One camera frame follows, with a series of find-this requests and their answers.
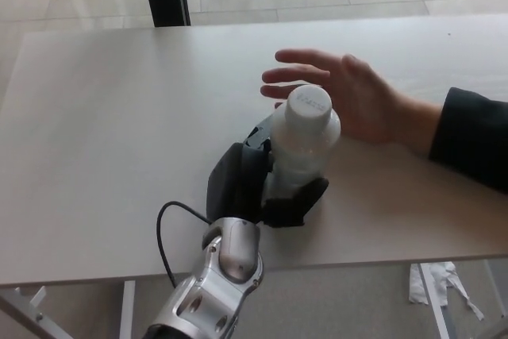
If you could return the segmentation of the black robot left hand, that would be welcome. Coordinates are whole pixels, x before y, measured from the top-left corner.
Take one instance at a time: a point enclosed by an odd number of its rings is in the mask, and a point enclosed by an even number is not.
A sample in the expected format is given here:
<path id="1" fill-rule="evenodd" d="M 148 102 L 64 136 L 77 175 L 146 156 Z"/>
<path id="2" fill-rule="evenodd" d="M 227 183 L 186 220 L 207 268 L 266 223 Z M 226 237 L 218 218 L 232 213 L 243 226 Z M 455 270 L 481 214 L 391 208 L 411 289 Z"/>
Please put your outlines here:
<path id="1" fill-rule="evenodd" d="M 243 142 L 232 144 L 211 172 L 206 194 L 206 217 L 242 218 L 272 228 L 304 225 L 304 217 L 318 203 L 329 181 L 305 181 L 288 198 L 263 200 L 265 181 L 273 173 L 269 138 L 271 119 L 262 120 Z"/>

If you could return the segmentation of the person's bare hand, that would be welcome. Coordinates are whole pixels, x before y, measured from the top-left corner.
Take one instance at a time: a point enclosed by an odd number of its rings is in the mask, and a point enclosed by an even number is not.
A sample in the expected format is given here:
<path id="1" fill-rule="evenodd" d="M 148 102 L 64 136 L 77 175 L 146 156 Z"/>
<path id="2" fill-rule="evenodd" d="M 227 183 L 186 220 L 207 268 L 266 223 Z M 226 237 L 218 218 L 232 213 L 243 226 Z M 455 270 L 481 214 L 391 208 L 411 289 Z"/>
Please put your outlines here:
<path id="1" fill-rule="evenodd" d="M 262 74 L 260 93 L 285 99 L 296 82 L 325 90 L 337 112 L 342 133 L 369 144 L 400 144 L 428 156 L 442 107 L 411 98 L 353 55 L 336 56 L 315 49 L 283 49 L 275 60 L 285 67 Z"/>

